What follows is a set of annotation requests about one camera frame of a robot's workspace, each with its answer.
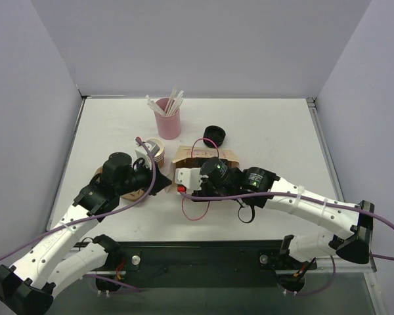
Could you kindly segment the stack of brown paper cups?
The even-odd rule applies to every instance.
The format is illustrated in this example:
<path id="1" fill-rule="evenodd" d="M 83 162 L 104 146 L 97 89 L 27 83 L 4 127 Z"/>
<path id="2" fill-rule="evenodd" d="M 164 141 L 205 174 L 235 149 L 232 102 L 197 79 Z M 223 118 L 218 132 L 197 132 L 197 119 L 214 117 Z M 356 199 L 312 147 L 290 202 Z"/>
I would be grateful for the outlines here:
<path id="1" fill-rule="evenodd" d="M 149 138 L 146 140 L 146 142 L 153 145 L 153 146 L 157 146 L 159 148 L 158 150 L 153 148 L 151 150 L 151 152 L 153 154 L 154 161 L 156 162 L 158 167 L 161 169 L 165 163 L 165 148 L 164 148 L 163 142 L 158 138 Z"/>

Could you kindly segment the pink cream paper gift bag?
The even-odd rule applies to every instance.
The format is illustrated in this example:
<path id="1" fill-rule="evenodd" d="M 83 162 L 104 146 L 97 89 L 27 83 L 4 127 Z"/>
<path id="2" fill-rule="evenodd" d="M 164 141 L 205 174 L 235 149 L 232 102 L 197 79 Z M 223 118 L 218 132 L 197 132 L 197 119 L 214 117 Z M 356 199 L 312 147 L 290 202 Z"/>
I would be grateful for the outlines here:
<path id="1" fill-rule="evenodd" d="M 203 139 L 203 137 L 196 139 L 192 146 L 178 147 L 169 168 L 169 175 L 173 183 L 171 184 L 171 186 L 165 189 L 166 192 L 177 192 L 178 194 L 192 193 L 191 191 L 177 191 L 177 185 L 175 184 L 174 176 L 175 170 L 178 168 L 201 168 L 202 164 L 212 157 L 217 157 L 223 160 L 228 166 L 239 166 L 239 160 L 233 151 L 220 149 L 218 147 L 209 148 L 204 144 Z"/>

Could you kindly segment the stack of black lids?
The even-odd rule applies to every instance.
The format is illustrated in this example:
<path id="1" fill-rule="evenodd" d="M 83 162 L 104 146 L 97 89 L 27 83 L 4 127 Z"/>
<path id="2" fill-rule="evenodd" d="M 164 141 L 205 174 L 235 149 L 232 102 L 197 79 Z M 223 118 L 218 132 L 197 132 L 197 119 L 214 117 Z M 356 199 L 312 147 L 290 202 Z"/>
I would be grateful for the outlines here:
<path id="1" fill-rule="evenodd" d="M 226 137 L 226 132 L 219 126 L 210 125 L 204 130 L 203 142 L 209 148 L 222 146 Z"/>

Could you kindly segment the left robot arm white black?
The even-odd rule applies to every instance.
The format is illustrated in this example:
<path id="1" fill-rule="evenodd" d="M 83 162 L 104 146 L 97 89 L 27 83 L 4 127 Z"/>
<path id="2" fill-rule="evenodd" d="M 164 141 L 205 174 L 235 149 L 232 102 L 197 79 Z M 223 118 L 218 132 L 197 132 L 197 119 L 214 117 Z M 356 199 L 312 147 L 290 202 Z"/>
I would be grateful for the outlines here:
<path id="1" fill-rule="evenodd" d="M 120 245 L 106 235 L 66 254 L 119 205 L 121 196 L 138 190 L 156 195 L 170 184 L 150 159 L 111 154 L 49 234 L 11 266 L 0 265 L 0 301 L 15 314 L 45 314 L 55 297 L 84 274 L 117 267 Z"/>

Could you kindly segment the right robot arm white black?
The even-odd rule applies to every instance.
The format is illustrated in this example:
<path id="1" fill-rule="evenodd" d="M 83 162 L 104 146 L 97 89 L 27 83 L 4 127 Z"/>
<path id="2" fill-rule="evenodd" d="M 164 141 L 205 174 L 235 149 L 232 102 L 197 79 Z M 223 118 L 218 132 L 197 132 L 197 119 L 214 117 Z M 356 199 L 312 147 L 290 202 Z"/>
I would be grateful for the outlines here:
<path id="1" fill-rule="evenodd" d="M 370 260 L 374 204 L 369 201 L 352 204 L 328 199 L 268 170 L 240 170 L 218 157 L 193 169 L 189 179 L 185 186 L 195 201 L 234 197 L 242 207 L 281 211 L 324 229 L 318 234 L 285 236 L 278 251 L 282 266 L 291 268 L 299 262 L 329 255 L 356 264 Z"/>

